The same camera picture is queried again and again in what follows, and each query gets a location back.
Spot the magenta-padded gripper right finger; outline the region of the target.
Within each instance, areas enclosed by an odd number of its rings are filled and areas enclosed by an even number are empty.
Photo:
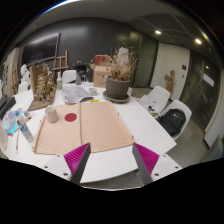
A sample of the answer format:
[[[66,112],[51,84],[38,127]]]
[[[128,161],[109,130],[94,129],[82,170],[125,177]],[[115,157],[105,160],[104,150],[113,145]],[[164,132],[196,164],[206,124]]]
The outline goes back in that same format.
[[[137,143],[133,144],[132,153],[144,185],[182,169],[182,167],[167,154],[158,155]]]

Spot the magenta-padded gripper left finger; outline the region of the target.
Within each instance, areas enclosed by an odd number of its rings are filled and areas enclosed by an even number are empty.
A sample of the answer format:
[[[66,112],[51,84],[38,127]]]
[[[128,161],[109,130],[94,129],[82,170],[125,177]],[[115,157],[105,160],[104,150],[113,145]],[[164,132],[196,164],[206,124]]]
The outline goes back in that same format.
[[[42,169],[72,183],[79,184],[91,153],[89,143],[79,146],[67,154],[56,154]]]

